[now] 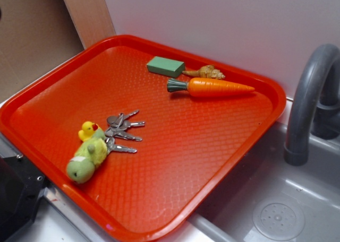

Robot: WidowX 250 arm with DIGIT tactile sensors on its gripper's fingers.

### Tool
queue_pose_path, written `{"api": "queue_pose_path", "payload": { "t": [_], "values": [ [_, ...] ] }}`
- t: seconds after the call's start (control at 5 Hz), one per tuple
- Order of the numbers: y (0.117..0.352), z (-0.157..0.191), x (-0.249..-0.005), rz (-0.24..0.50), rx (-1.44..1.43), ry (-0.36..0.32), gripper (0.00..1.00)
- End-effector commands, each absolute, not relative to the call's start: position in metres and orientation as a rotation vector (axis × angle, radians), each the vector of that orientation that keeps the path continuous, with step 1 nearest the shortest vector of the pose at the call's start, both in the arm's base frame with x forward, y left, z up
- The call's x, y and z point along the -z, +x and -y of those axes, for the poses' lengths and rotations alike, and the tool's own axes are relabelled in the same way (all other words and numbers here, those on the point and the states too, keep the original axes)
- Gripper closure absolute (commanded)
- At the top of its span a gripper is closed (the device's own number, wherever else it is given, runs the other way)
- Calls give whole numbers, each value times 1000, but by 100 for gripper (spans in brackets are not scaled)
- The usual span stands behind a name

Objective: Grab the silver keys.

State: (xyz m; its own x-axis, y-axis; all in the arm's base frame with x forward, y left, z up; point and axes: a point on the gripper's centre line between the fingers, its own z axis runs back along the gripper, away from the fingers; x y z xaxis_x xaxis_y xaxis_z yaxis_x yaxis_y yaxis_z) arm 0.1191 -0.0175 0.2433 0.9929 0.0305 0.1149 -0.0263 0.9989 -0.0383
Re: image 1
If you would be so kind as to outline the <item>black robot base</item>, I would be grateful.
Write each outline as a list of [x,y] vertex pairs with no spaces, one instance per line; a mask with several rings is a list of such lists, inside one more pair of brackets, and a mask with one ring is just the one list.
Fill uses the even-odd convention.
[[46,176],[24,156],[1,158],[1,241],[7,241],[36,219]]

